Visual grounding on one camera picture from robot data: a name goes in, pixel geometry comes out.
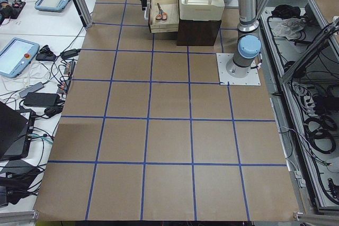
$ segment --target tablet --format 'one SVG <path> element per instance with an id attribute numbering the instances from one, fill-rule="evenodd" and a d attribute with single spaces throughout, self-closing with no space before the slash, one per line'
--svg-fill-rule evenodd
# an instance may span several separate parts
<path id="1" fill-rule="evenodd" d="M 14 78 L 38 53 L 40 45 L 14 37 L 0 52 L 0 75 Z"/>
<path id="2" fill-rule="evenodd" d="M 38 0 L 35 9 L 48 12 L 62 12 L 69 0 Z"/>

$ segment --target laptop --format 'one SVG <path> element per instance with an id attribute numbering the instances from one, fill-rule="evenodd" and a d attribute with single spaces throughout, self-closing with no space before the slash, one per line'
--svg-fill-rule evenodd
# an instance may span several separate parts
<path id="1" fill-rule="evenodd" d="M 28 155 L 34 118 L 31 110 L 15 111 L 0 102 L 0 160 L 18 160 Z"/>

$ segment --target electronic device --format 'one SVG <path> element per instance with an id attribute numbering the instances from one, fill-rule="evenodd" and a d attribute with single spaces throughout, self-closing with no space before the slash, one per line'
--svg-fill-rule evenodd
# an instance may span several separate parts
<path id="1" fill-rule="evenodd" d="M 14 37 L 0 52 L 0 75 L 14 78 L 31 62 L 40 46 Z"/>
<path id="2" fill-rule="evenodd" d="M 21 13 L 22 9 L 25 7 L 26 2 L 21 0 L 14 0 L 12 3 L 12 10 L 13 13 L 11 15 L 11 19 L 17 19 L 19 17 L 19 14 Z"/>
<path id="3" fill-rule="evenodd" d="M 0 171 L 0 207 L 8 203 L 17 204 L 20 199 L 29 196 L 28 190 L 41 171 L 23 160 L 9 161 Z"/>
<path id="4" fill-rule="evenodd" d="M 57 56 L 50 53 L 38 53 L 35 59 L 37 61 L 54 62 L 57 59 Z"/>
<path id="5" fill-rule="evenodd" d="M 48 12 L 62 12 L 70 0 L 38 0 L 35 9 Z"/>
<path id="6" fill-rule="evenodd" d="M 0 160 L 18 160 L 28 155 L 33 132 L 32 110 L 15 111 L 0 103 Z"/>
<path id="7" fill-rule="evenodd" d="M 21 98 L 25 98 L 28 93 L 36 92 L 36 91 L 38 91 L 42 88 L 44 88 L 44 84 L 42 82 L 38 82 L 38 83 L 34 84 L 33 86 L 30 86 L 30 87 L 26 88 L 25 90 L 20 91 L 19 95 L 20 95 Z"/>
<path id="8" fill-rule="evenodd" d="M 56 105 L 59 100 L 57 94 L 28 93 L 23 104 L 28 107 L 50 107 Z"/>

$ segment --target power adapter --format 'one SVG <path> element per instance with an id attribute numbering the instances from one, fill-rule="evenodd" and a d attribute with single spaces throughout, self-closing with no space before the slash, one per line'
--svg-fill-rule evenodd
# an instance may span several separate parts
<path id="1" fill-rule="evenodd" d="M 68 58 L 72 58 L 72 57 L 77 56 L 80 51 L 81 51 L 81 49 L 66 50 L 66 51 L 63 51 L 62 53 L 60 53 L 60 56 L 63 60 L 66 60 Z"/>

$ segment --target table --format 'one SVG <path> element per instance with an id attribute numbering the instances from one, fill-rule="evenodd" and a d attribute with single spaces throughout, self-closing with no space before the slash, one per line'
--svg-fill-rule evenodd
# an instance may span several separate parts
<path id="1" fill-rule="evenodd" d="M 0 48 L 3 48 L 7 45 L 7 43 L 13 38 L 18 37 L 22 39 L 26 39 L 29 41 L 36 42 L 43 47 L 48 44 L 50 49 L 58 55 L 62 52 L 74 39 L 75 36 L 79 34 L 82 24 L 78 14 L 75 10 L 74 4 L 70 2 L 66 9 L 61 13 L 46 13 L 39 12 L 34 9 L 34 2 L 31 0 L 25 0 L 27 4 L 20 14 L 17 20 L 11 20 L 9 24 L 2 25 L 0 27 Z M 90 12 L 93 10 L 95 0 L 86 0 L 88 4 L 88 8 Z M 74 43 L 70 48 L 81 48 L 84 35 L 86 31 L 82 29 L 82 33 L 75 39 Z M 49 63 L 44 63 L 47 67 L 51 66 Z M 42 77 L 43 74 L 46 73 L 46 69 L 37 63 L 37 61 L 33 61 L 33 68 L 31 68 L 31 76 Z M 23 78 L 28 76 L 30 72 L 30 66 L 26 67 L 22 74 L 18 76 L 18 78 Z M 0 81 L 0 94 L 7 93 L 7 89 L 9 90 L 18 90 L 23 88 L 22 83 L 18 83 L 15 81 L 21 81 L 20 79 L 7 79 L 5 77 L 0 77 L 6 84 L 4 87 L 3 82 Z M 30 79 L 30 85 L 33 85 L 39 81 L 46 81 L 43 79 Z M 53 82 L 49 82 L 45 85 L 45 88 L 40 90 L 43 93 L 55 93 L 57 91 L 57 84 Z M 12 108 L 15 108 L 15 104 L 8 103 L 8 105 Z M 32 108 L 38 114 L 43 113 L 43 108 Z M 56 115 L 52 119 L 49 120 L 36 120 L 35 127 L 46 130 L 49 133 L 53 133 L 58 121 L 60 119 L 60 114 Z M 50 153 L 51 145 L 47 142 L 44 144 L 44 151 L 41 163 L 44 164 L 47 162 L 49 153 Z M 34 141 L 31 142 L 31 147 L 28 156 L 24 159 L 24 161 L 36 165 L 40 159 L 42 153 L 42 142 Z M 41 180 L 42 174 L 40 174 L 33 184 L 37 183 Z M 36 197 L 29 196 L 27 198 L 21 199 L 16 205 L 9 204 L 7 207 L 3 207 L 0 209 L 0 213 L 7 212 L 21 212 L 21 211 L 29 211 L 33 209 Z"/>

